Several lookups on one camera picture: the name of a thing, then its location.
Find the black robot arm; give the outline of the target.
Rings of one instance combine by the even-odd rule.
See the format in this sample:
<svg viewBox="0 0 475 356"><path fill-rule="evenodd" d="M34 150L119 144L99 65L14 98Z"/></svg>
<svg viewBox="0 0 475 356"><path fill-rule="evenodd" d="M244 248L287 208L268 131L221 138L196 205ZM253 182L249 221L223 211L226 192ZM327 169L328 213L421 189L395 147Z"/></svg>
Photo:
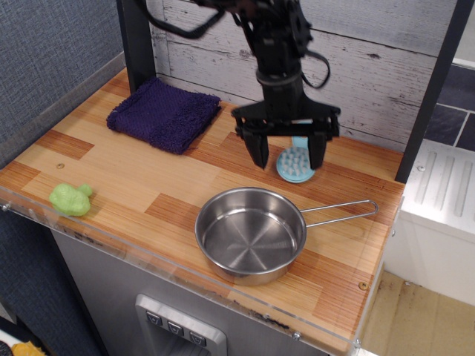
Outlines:
<svg viewBox="0 0 475 356"><path fill-rule="evenodd" d="M305 136L311 169L324 161L327 141L339 135L340 109L311 100L301 59L326 59L308 49L311 25L299 1L198 1L197 5L231 13L257 59L263 101L235 108L236 133L253 162L265 168L269 136Z"/></svg>

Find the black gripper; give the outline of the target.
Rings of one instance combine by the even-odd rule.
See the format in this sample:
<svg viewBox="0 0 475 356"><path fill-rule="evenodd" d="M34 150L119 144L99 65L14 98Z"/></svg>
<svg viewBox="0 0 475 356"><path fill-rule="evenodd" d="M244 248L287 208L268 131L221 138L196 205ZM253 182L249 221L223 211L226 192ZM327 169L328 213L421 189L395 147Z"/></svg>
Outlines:
<svg viewBox="0 0 475 356"><path fill-rule="evenodd" d="M341 110L307 97L301 76L286 79L259 76L258 82L263 101L232 111L236 132L244 140L254 164L262 169L267 166L268 136L308 136L310 167L320 168L327 140L340 134Z"/></svg>

